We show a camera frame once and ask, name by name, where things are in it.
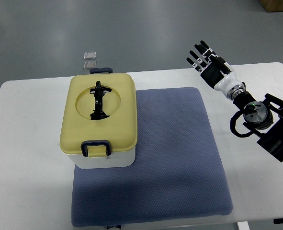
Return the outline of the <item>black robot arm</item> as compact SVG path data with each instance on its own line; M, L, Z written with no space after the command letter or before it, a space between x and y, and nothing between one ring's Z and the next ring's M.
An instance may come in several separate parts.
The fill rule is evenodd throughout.
M239 109L230 119L231 132L239 138L258 136L257 144L283 162L283 100L267 93L263 101L256 101L244 83L227 96Z

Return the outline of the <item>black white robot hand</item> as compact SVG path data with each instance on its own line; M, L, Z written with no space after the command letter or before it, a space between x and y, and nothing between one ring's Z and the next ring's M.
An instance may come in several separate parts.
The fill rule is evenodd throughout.
M245 84L237 79L232 67L203 40L195 44L197 52L190 51L186 58L201 78L214 90L220 91L229 100L234 100L246 91Z

